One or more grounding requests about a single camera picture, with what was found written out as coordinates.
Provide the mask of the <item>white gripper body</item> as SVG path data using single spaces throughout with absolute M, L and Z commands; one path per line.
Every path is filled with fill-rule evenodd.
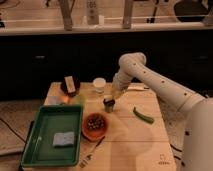
M 116 73 L 115 76 L 113 77 L 111 92 L 114 90 L 118 90 L 121 92 L 122 95 L 125 93 L 130 83 L 131 78 L 129 76 Z

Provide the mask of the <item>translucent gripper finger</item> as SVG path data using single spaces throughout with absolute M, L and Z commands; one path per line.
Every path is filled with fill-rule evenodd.
M 118 90 L 114 90 L 111 92 L 111 97 L 113 99 L 119 99 L 121 97 L 121 92 Z

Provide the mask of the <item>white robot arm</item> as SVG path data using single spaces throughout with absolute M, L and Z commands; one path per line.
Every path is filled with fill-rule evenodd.
M 120 98 L 133 78 L 151 88 L 160 98 L 188 115 L 185 126 L 180 171 L 213 171 L 213 98 L 166 78 L 147 68 L 141 52 L 119 58 L 119 70 L 113 77 L 111 94 Z

